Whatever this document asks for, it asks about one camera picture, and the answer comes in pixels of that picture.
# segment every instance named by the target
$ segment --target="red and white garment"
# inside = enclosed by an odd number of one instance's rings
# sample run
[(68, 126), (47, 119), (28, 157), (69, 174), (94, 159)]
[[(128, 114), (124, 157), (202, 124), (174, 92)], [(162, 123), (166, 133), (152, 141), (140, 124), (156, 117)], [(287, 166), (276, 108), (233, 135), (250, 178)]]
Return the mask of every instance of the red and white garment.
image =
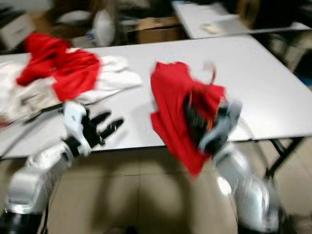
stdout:
[(151, 114), (151, 121), (169, 151), (192, 176), (197, 176), (210, 154), (203, 155), (194, 146), (184, 117), (183, 101), (191, 94), (192, 105), (211, 121), (225, 98), (225, 88), (195, 80), (189, 71), (189, 67), (182, 62), (156, 64), (151, 74), (151, 86), (158, 110)]
[(27, 120), (63, 101), (91, 104), (141, 84), (123, 57), (98, 58), (44, 34), (31, 34), (25, 46), (31, 53), (26, 67), (0, 64), (0, 125)]

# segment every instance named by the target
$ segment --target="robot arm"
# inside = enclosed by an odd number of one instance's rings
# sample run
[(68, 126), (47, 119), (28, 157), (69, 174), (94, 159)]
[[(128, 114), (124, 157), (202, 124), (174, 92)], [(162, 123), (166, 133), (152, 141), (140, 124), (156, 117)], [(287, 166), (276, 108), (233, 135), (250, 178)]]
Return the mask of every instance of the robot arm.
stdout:
[(110, 113), (103, 113), (93, 120), (81, 105), (68, 102), (64, 107), (64, 124), (68, 137), (46, 147), (28, 158), (9, 184), (5, 211), (0, 217), (2, 234), (36, 234), (50, 196), (76, 157), (88, 156), (91, 148), (104, 145), (105, 139), (123, 123), (122, 119), (109, 124), (102, 132), (97, 125)]
[(212, 154), (212, 163), (231, 188), (239, 233), (278, 233), (280, 201), (275, 187), (271, 181), (256, 175), (248, 156), (227, 142), (230, 132), (237, 125), (241, 109), (239, 102), (221, 103), (214, 126), (207, 131), (204, 129), (207, 126), (205, 119), (192, 106), (184, 105), (186, 122), (193, 139), (200, 139), (195, 140), (194, 144), (201, 152)]

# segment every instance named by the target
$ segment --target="cardboard box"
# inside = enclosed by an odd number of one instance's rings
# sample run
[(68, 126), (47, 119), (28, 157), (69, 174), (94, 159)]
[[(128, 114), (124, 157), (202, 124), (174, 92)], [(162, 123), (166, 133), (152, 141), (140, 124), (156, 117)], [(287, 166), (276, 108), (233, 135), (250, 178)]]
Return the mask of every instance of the cardboard box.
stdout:
[(35, 27), (27, 14), (22, 14), (0, 29), (0, 40), (7, 49), (13, 49), (19, 45)]
[(137, 39), (140, 44), (180, 40), (181, 30), (176, 17), (140, 19)]

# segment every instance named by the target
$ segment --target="table leg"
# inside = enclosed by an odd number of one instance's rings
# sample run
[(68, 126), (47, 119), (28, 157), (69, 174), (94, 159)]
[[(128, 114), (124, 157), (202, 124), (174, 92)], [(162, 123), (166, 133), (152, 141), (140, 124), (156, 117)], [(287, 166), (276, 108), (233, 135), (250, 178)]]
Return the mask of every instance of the table leg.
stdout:
[(266, 171), (265, 178), (273, 178), (276, 170), (286, 161), (289, 155), (295, 150), (295, 148), (302, 142), (304, 137), (295, 137), (292, 138), (292, 143), (285, 148), (279, 140), (271, 140), (273, 146), (276, 148), (279, 159), (273, 164), (273, 166)]

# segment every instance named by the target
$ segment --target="white table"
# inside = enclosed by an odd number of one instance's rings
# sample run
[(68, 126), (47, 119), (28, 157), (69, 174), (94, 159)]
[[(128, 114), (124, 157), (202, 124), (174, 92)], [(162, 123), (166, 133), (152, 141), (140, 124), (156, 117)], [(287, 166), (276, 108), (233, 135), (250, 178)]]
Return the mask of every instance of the white table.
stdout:
[[(238, 15), (230, 15), (219, 3), (197, 5), (195, 3), (173, 1), (172, 5), (177, 17), (191, 39), (310, 29), (304, 24), (294, 22), (287, 28), (251, 30), (238, 19)], [(219, 29), (219, 33), (210, 34), (204, 31), (202, 25), (206, 23), (215, 24)]]
[[(156, 109), (150, 87), (150, 73), (156, 61), (182, 61), (190, 66), (194, 78), (204, 82), (210, 81), (210, 74), (203, 70), (203, 62), (215, 62), (216, 84), (227, 87), (230, 99), (243, 102), (241, 116), (255, 139), (312, 135), (312, 92), (250, 36), (95, 48), (90, 51), (102, 56), (126, 57), (130, 67), (143, 80), (141, 87), (123, 91), (90, 107), (93, 115), (110, 109), (113, 112), (111, 120), (116, 117), (126, 120), (120, 130), (107, 140), (105, 150), (164, 145), (150, 121), (150, 113)], [(26, 63), (28, 59), (27, 54), (1, 56), (0, 62)], [(31, 131), (16, 143), (7, 157), (28, 156), (66, 133), (61, 114), (47, 118), (35, 128), (32, 124), (16, 124), (0, 132), (0, 155), (27, 129)], [(250, 133), (239, 125), (229, 140), (248, 139)]]

